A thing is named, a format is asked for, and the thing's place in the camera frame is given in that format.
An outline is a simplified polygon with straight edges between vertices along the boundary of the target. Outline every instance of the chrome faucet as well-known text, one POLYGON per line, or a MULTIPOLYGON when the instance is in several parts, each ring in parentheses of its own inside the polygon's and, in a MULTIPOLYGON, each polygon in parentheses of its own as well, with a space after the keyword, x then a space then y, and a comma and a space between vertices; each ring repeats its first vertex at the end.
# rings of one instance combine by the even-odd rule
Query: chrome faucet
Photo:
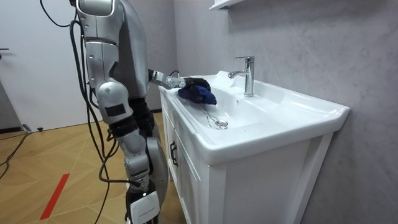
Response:
POLYGON ((245 70, 230 72, 228 73, 228 78, 234 78, 236 75, 245 75, 246 77, 246 84, 244 87, 244 96, 245 97, 252 97, 254 96, 253 89, 254 89, 254 56, 245 56, 245 57, 236 57, 244 58, 245 61, 245 70))

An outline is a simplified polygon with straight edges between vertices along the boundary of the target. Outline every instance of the wooden floor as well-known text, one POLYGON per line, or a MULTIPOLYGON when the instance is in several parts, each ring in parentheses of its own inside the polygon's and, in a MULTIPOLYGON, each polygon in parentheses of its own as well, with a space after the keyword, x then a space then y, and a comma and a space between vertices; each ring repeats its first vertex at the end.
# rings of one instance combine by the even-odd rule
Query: wooden floor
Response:
MULTIPOLYGON (((155 114, 164 145, 162 114, 155 114)), ((106 133, 106 125, 101 123, 106 133)), ((0 139, 18 133, 0 134, 0 139)), ((0 141, 0 162, 15 149, 22 136, 0 141)), ((34 133, 28 136, 0 180, 2 224, 94 224, 106 184, 98 180, 100 159, 87 124, 34 133), (50 218, 40 220, 58 183, 70 174, 50 218)), ((107 163, 111 179, 125 179, 121 150, 107 163)), ((5 166, 0 167, 0 174, 5 166)), ((98 224, 125 224, 124 184, 111 184, 98 224)), ((185 218, 173 182, 169 182, 160 213, 161 224, 183 224, 185 218)))

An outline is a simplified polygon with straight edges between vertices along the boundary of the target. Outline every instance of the white shelf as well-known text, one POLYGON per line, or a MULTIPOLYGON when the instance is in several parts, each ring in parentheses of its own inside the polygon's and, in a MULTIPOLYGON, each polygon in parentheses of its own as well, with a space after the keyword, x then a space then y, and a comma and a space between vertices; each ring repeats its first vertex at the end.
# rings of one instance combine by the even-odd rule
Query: white shelf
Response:
POLYGON ((239 3, 244 0, 215 0, 214 5, 212 5, 210 10, 218 10, 218 9, 229 9, 233 4, 239 3))

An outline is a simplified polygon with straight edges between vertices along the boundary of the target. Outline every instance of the textured wall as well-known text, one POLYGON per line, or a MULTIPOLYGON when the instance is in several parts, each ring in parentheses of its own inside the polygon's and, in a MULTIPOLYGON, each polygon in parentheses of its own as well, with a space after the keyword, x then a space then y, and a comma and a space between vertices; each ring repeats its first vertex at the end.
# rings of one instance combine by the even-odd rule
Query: textured wall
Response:
MULTIPOLYGON (((148 67, 164 73, 177 69, 174 2, 160 0, 130 0, 130 2, 144 25, 148 67)), ((151 110, 162 107, 157 86, 149 85, 146 101, 151 110)))
POLYGON ((10 99, 0 82, 0 129, 21 126, 10 99))
POLYGON ((351 107, 323 163, 308 224, 398 223, 398 1, 176 1, 178 68, 255 79, 351 107))

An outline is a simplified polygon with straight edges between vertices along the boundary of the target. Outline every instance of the humanoid robot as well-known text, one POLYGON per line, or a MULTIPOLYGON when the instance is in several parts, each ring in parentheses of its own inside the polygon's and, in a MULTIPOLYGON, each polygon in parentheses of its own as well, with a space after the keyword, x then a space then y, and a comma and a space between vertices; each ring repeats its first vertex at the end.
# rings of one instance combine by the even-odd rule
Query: humanoid robot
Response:
POLYGON ((123 150, 127 179, 133 183, 126 193, 126 223, 157 223, 169 172, 145 101, 149 82, 167 89, 210 86, 200 78, 167 76, 147 68, 144 28, 128 0, 70 3, 84 31, 90 88, 123 150))

